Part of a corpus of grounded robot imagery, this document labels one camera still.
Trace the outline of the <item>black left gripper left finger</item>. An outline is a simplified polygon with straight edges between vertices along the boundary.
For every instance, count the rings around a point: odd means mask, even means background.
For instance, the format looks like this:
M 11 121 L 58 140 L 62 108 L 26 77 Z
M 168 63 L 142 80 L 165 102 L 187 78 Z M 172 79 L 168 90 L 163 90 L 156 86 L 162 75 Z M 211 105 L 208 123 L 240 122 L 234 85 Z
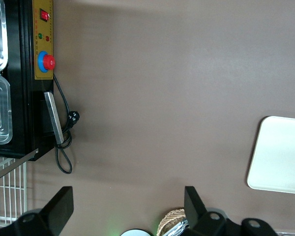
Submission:
M 62 187 L 40 211 L 52 235 L 60 235 L 74 211 L 72 186 Z

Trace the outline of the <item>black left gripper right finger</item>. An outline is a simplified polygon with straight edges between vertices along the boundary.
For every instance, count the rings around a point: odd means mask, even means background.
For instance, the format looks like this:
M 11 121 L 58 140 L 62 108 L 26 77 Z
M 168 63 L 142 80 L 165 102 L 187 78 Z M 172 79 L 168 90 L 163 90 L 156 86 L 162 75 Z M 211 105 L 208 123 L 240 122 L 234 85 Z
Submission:
M 207 213 L 207 209 L 194 186 L 186 186 L 184 189 L 184 211 L 190 228 L 194 228 Z

